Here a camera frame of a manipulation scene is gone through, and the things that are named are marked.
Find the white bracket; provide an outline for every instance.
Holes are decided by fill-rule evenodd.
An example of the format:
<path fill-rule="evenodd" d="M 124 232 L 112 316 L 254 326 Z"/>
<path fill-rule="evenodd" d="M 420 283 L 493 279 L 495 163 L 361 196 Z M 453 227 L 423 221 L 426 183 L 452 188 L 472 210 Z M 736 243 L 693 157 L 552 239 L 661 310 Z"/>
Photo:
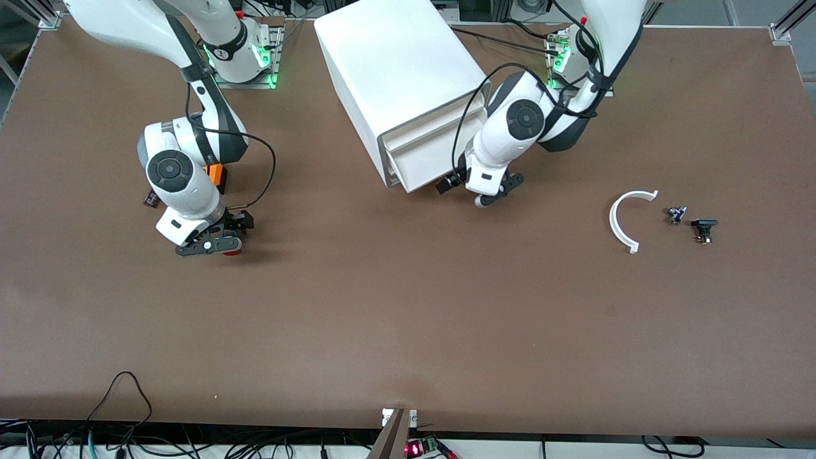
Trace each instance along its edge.
<path fill-rule="evenodd" d="M 630 191 L 628 193 L 621 194 L 620 198 L 618 198 L 618 200 L 612 204 L 612 208 L 610 209 L 610 226 L 612 227 L 612 232 L 614 233 L 615 237 L 620 240 L 620 242 L 629 246 L 629 253 L 631 254 L 637 253 L 637 248 L 640 246 L 640 244 L 636 240 L 627 236 L 626 233 L 624 233 L 620 228 L 620 224 L 618 223 L 618 205 L 626 198 L 640 198 L 651 202 L 657 197 L 657 190 L 655 190 L 654 193 L 649 193 L 648 191 Z"/>
<path fill-rule="evenodd" d="M 394 413 L 394 408 L 383 408 L 383 427 L 388 423 L 388 419 Z M 416 417 L 416 410 L 408 410 L 408 416 L 410 417 L 410 421 L 408 427 L 411 429 L 416 429 L 417 426 L 417 417 Z"/>
<path fill-rule="evenodd" d="M 768 32 L 770 32 L 770 39 L 774 43 L 775 47 L 788 47 L 791 45 L 791 33 L 786 32 L 782 35 L 778 35 L 776 30 L 776 24 L 771 24 L 768 28 Z"/>

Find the floor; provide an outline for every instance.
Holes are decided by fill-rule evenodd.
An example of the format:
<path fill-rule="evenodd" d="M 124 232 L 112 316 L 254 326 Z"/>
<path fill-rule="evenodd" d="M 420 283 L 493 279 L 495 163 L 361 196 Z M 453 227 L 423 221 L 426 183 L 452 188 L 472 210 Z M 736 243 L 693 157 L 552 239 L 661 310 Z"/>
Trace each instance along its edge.
<path fill-rule="evenodd" d="M 671 0 L 666 2 L 652 24 L 657 25 L 729 25 L 726 8 L 732 11 L 731 20 L 735 25 L 768 25 L 777 20 L 795 0 L 768 2 L 767 0 Z M 574 16 L 581 14 L 580 0 L 560 0 L 560 4 Z M 454 20 L 456 10 L 446 8 L 443 15 Z M 308 11 L 308 17 L 322 13 L 322 7 Z M 555 8 L 546 14 L 531 13 L 521 9 L 517 2 L 512 8 L 512 17 L 534 22 L 565 21 Z M 37 30 L 8 9 L 0 10 L 0 54 L 19 71 L 24 63 L 25 52 L 33 41 Z M 816 15 L 800 24 L 792 33 L 792 49 L 799 66 L 803 85 L 816 113 Z M 14 85 L 0 72 L 0 114 L 6 108 Z"/>

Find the brown table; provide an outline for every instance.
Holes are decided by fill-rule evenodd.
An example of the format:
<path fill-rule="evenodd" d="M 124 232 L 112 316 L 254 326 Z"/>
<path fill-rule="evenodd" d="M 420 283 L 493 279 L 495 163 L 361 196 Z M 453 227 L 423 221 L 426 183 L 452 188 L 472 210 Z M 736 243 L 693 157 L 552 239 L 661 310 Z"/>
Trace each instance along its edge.
<path fill-rule="evenodd" d="M 463 42 L 486 70 L 536 59 Z M 816 120 L 766 30 L 647 29 L 578 145 L 534 147 L 487 210 L 385 189 L 312 25 L 287 46 L 278 89 L 226 91 L 279 159 L 245 253 L 180 259 L 134 151 L 183 113 L 177 70 L 42 34 L 0 130 L 0 416 L 84 418 L 129 369 L 157 421 L 404 405 L 437 430 L 816 439 Z M 228 201 L 268 165 L 252 145 Z M 636 255 L 607 221 L 632 189 L 660 190 L 620 209 Z M 719 219 L 711 245 L 675 205 Z M 143 415 L 129 382 L 100 413 Z"/>

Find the robotic arm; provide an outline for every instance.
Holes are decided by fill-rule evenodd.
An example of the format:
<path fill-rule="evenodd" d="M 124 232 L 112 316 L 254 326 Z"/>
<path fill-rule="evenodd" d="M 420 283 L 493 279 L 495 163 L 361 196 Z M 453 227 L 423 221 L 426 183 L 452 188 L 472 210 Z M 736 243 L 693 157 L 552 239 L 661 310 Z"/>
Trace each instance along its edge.
<path fill-rule="evenodd" d="M 175 0 L 191 20 L 225 79 L 246 81 L 264 67 L 255 58 L 252 20 L 239 20 L 226 0 Z M 152 0 L 68 0 L 79 26 L 116 47 L 169 60 L 201 101 L 203 111 L 144 129 L 137 153 L 156 195 L 167 205 L 157 230 L 180 255 L 233 252 L 236 231 L 252 227 L 251 216 L 227 212 L 203 167 L 235 163 L 246 152 L 245 128 L 215 83 L 195 42 L 173 16 Z"/>
<path fill-rule="evenodd" d="M 510 75 L 491 98 L 485 126 L 465 147 L 459 170 L 437 185 L 440 193 L 457 186 L 457 177 L 467 177 L 465 187 L 479 194 L 477 207 L 486 207 L 524 180 L 521 174 L 509 175 L 507 168 L 533 143 L 551 152 L 572 148 L 640 39 L 645 3 L 581 0 L 600 43 L 599 59 L 593 59 L 596 50 L 586 43 L 578 45 L 582 54 L 591 57 L 587 81 L 569 98 L 530 73 Z"/>

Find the white curved handle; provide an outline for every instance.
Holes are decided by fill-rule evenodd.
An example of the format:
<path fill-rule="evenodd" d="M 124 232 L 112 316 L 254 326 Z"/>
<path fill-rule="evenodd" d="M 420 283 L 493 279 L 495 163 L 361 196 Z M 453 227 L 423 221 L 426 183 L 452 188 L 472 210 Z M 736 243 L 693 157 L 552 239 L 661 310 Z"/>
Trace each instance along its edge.
<path fill-rule="evenodd" d="M 640 198 L 645 199 L 646 201 L 653 201 L 657 197 L 657 190 L 655 190 L 654 193 L 636 190 L 621 194 L 620 198 L 618 198 L 618 200 L 612 204 L 612 208 L 610 209 L 610 226 L 612 227 L 612 232 L 614 233 L 615 237 L 620 240 L 620 242 L 629 246 L 629 253 L 637 253 L 637 248 L 640 246 L 640 244 L 636 240 L 627 236 L 626 233 L 620 229 L 620 224 L 618 223 L 618 205 L 626 198 Z"/>

